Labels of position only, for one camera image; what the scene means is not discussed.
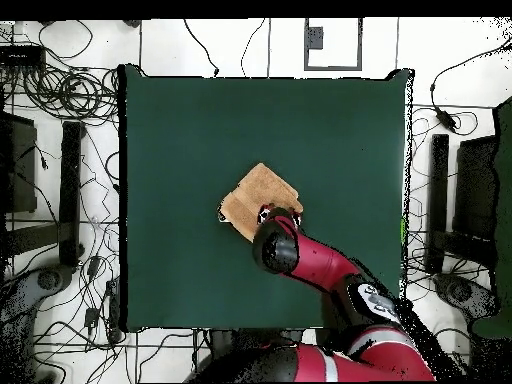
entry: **floor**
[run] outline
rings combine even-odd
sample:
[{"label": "floor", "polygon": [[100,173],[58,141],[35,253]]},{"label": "floor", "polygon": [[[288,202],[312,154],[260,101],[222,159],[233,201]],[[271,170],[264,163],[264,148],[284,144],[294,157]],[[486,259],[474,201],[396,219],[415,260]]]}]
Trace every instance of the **floor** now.
[{"label": "floor", "polygon": [[[122,21],[83,21],[94,35],[89,47],[78,57],[67,60],[74,66],[95,66],[114,68],[118,64],[140,64],[148,75],[198,75],[213,76],[214,68],[208,62],[204,50],[187,32],[182,20],[143,21],[142,31],[125,25]],[[219,77],[284,77],[325,78],[365,77],[384,78],[395,68],[415,70],[413,86],[414,120],[413,132],[418,134],[415,142],[420,147],[414,158],[416,171],[428,173],[427,152],[431,132],[420,144],[425,132],[437,124],[430,110],[429,87],[434,77],[443,69],[462,62],[480,52],[491,50],[512,35],[512,22],[488,18],[364,18],[362,71],[304,71],[304,20],[283,18],[251,18],[240,20],[189,20],[190,29],[208,49],[212,62],[219,69]],[[332,34],[336,28],[347,22],[337,19],[316,19],[314,25],[325,26],[331,52]],[[27,37],[36,42],[41,25],[24,22],[16,27],[15,40],[26,41]],[[254,33],[243,59],[246,44]],[[42,33],[42,42],[59,56],[72,56],[87,44],[89,34],[77,21],[57,22]],[[478,117],[478,126],[467,137],[450,136],[450,173],[455,170],[454,153],[460,141],[465,138],[492,135],[494,133],[491,108],[512,95],[512,51],[476,59],[465,66],[443,74],[436,85],[435,100],[452,114],[464,113],[461,117],[460,132],[470,132],[475,126],[473,112]],[[319,59],[327,64],[329,56]],[[45,193],[53,211],[58,211],[60,181],[60,140],[62,126],[58,119],[42,111],[20,106],[31,105],[23,94],[15,96],[16,114],[34,119],[38,130],[38,146],[47,152],[48,169],[37,167],[36,184]],[[437,127],[435,132],[446,131]],[[96,178],[82,189],[82,225],[80,240],[86,248],[84,258],[100,246],[104,234],[108,243],[103,243],[99,255],[110,256],[113,272],[118,272],[118,261],[112,252],[117,251],[118,238],[115,231],[118,217],[118,195],[112,189],[111,181],[104,172],[102,162],[119,150],[116,128],[111,123],[99,127],[88,127],[89,136],[83,140],[83,162],[81,180]],[[117,157],[109,163],[109,170],[116,175]],[[421,187],[426,177],[412,171],[411,188]],[[449,193],[453,193],[455,178],[449,180]],[[425,213],[426,188],[419,188],[411,194],[410,212]],[[33,214],[22,213],[9,217],[9,226],[20,228],[37,222],[51,221],[52,217],[45,201],[38,193],[38,209]],[[453,195],[449,196],[449,221],[453,215]],[[410,228],[421,230],[421,218],[410,216]],[[417,241],[412,249],[419,247]],[[12,263],[14,272],[20,271],[38,251],[17,256]],[[35,258],[31,266],[51,261],[56,249]],[[446,269],[451,269],[453,260],[446,260]],[[475,269],[467,264],[467,269]],[[109,272],[97,280],[98,291],[104,290]],[[488,276],[481,272],[477,277],[483,285],[489,285]],[[415,300],[415,309],[420,318],[433,332],[445,327],[465,330],[461,314],[439,300],[435,292],[429,291],[428,280],[421,286],[412,284],[407,296]],[[70,287],[57,296],[47,299],[38,314],[36,334],[43,334],[56,321],[69,323],[76,331],[83,327],[86,305],[78,296],[79,282],[75,275]],[[56,324],[47,336],[36,346],[38,358],[61,366],[66,370],[64,383],[142,383],[181,382],[192,368],[193,340],[189,329],[148,329],[135,336],[128,335],[120,345],[116,356],[108,358],[104,351],[93,350],[85,353],[84,340],[73,331]],[[101,325],[96,335],[97,343],[105,342]],[[304,340],[314,341],[314,333],[307,330]],[[448,353],[467,354],[468,345],[464,337],[446,332],[439,336],[440,343]],[[207,354],[206,347],[198,350],[199,358]],[[57,370],[59,379],[63,376]]]}]

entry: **floor tile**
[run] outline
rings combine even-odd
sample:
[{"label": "floor tile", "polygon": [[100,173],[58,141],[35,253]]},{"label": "floor tile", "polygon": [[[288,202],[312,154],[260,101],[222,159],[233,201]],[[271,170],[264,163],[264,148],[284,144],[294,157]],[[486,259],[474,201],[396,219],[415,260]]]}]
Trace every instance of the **floor tile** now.
[{"label": "floor tile", "polygon": [[[414,102],[432,104],[436,75],[512,36],[510,18],[400,18],[398,65],[416,71]],[[512,96],[512,50],[475,59],[439,77],[438,105],[495,107]]]}]

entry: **chair wheel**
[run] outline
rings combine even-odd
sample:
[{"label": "chair wheel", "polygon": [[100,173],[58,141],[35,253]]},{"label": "chair wheel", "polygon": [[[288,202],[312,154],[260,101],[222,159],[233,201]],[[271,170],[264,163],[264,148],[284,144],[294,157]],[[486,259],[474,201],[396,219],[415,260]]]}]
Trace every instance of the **chair wheel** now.
[{"label": "chair wheel", "polygon": [[37,379],[36,384],[55,384],[57,373],[55,371],[45,371]]},{"label": "chair wheel", "polygon": [[126,25],[131,26],[132,28],[138,28],[142,21],[123,21]]}]

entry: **black monitor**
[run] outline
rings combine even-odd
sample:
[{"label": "black monitor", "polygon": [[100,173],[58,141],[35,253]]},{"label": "black monitor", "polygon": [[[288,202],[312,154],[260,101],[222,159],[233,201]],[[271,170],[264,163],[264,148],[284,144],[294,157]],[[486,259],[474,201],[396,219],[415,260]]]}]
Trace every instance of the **black monitor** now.
[{"label": "black monitor", "polygon": [[33,186],[36,140],[34,121],[0,112],[0,173],[8,178],[7,189],[0,193],[1,213],[34,212],[37,208]]},{"label": "black monitor", "polygon": [[494,234],[494,136],[461,142],[457,153],[457,189],[453,231],[491,240]]}]

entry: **green table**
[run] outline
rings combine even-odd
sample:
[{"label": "green table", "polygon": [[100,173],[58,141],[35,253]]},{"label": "green table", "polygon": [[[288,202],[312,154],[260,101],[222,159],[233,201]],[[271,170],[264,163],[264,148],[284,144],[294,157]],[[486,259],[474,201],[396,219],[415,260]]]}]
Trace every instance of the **green table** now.
[{"label": "green table", "polygon": [[264,162],[306,233],[395,295],[406,86],[388,80],[143,77],[126,67],[127,326],[322,326],[320,293],[261,271],[217,207]]}]

